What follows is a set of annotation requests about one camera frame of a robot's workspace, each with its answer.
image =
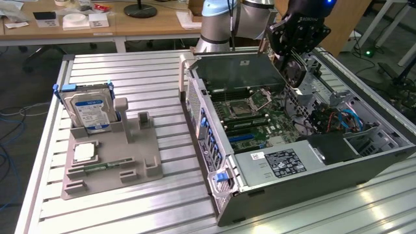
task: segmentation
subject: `floor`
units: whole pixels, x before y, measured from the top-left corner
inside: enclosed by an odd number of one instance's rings
[[[364,17],[357,25],[357,30],[364,32],[375,15]],[[384,26],[388,24],[387,21],[381,21],[376,28],[371,38],[376,38]],[[371,59],[375,63],[385,62],[392,68],[400,72],[400,68],[396,64],[401,59],[403,55],[413,45],[416,41],[416,35],[408,33],[403,29],[397,28],[395,30],[395,38],[389,38],[383,47],[384,54],[376,54]],[[184,40],[187,45],[195,45],[196,40]],[[369,40],[364,45],[364,49],[372,45]],[[95,53],[115,53],[116,48],[113,43],[97,43],[99,48],[92,50],[88,44],[64,45],[63,48],[69,54],[95,54]],[[172,40],[155,41],[152,49],[147,47],[145,41],[135,41],[128,43],[129,51],[143,51],[143,50],[167,50],[173,49]],[[52,85],[56,81],[61,55],[49,51],[47,55],[41,56],[40,59],[35,61],[32,67],[35,71],[31,74],[25,74],[21,71],[21,63],[25,57],[32,53],[39,47],[29,46],[28,53],[21,53],[17,47],[9,47],[8,51],[0,55],[0,110],[7,107],[24,107],[35,103],[48,102],[52,97]],[[356,58],[351,53],[343,53],[337,57],[343,64],[356,72],[363,68],[371,66],[371,63]],[[377,73],[377,68],[368,69],[360,73],[360,76],[369,78],[375,81],[380,79],[380,74]],[[416,78],[416,68],[413,68],[409,78]],[[47,110],[47,105],[36,107],[28,111],[28,114],[41,113]],[[43,126],[45,122],[47,115],[27,117],[25,118],[25,131],[21,136],[11,144],[5,146],[8,154],[15,160],[23,191],[25,191],[29,174],[32,170],[32,164],[36,157],[36,151],[39,147],[40,136],[43,132]],[[11,120],[20,121],[21,116],[15,116],[8,118]],[[0,121],[0,136],[3,136],[13,127],[15,123]],[[0,178],[5,173],[5,166],[0,167]],[[7,203],[16,195],[17,191],[17,180],[13,173],[8,174],[5,180],[0,182],[0,203]],[[13,200],[12,206],[7,207],[0,211],[0,234],[13,233],[16,222],[20,212],[20,204],[23,202],[23,195]]]

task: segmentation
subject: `aluminum work table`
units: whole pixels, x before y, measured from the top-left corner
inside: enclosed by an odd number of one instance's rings
[[[63,61],[57,84],[112,80],[116,97],[128,98],[128,115],[148,111],[155,117],[164,178],[60,199],[71,120],[53,97],[16,233],[416,233],[415,157],[355,188],[235,225],[216,226],[177,97],[185,52],[79,55]]]

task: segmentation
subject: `blue hard drive label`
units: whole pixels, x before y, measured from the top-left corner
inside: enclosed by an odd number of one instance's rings
[[[109,126],[107,112],[103,111],[103,100],[76,102],[76,109],[84,127],[89,130],[104,129]]]
[[[307,171],[293,149],[283,150],[264,156],[277,178]]]

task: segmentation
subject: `motherboard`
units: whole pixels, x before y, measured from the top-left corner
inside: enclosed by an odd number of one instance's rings
[[[300,133],[276,97],[264,88],[211,94],[235,154],[295,142]]]

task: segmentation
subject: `circuit board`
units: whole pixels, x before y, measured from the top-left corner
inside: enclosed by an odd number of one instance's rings
[[[243,99],[213,102],[235,154],[295,142],[299,131],[279,100],[260,89]]]

